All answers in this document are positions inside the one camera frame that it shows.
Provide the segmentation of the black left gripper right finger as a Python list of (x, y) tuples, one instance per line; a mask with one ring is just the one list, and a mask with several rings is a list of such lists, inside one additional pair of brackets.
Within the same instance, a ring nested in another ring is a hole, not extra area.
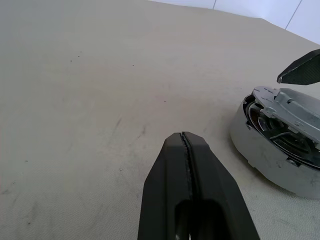
[(191, 240), (260, 240), (232, 175), (202, 137), (182, 137), (192, 179)]

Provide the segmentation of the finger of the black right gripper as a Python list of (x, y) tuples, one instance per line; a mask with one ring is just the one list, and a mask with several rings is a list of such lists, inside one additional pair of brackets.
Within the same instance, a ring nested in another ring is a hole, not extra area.
[(307, 86), (320, 82), (320, 49), (292, 62), (277, 77), (279, 84)]

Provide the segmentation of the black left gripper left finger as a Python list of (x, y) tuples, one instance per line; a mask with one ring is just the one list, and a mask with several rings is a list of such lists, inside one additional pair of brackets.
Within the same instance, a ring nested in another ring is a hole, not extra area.
[(137, 240), (176, 240), (179, 205), (191, 200), (186, 153), (180, 133), (165, 139), (144, 182)]

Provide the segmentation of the grey round motor housing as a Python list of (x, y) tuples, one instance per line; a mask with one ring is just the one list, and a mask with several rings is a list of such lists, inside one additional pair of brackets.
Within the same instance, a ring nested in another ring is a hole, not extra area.
[(243, 106), (250, 102), (256, 102), (252, 93), (244, 98), (230, 126), (236, 149), (252, 167), (281, 188), (301, 197), (320, 199), (320, 170), (290, 159), (247, 123)]

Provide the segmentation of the beige table cover cloth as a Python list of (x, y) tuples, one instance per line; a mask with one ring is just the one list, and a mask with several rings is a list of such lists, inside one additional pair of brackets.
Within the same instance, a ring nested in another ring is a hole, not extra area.
[(165, 139), (203, 137), (261, 240), (320, 240), (320, 200), (264, 178), (229, 127), (319, 46), (263, 19), (149, 0), (0, 0), (0, 240), (136, 240)]

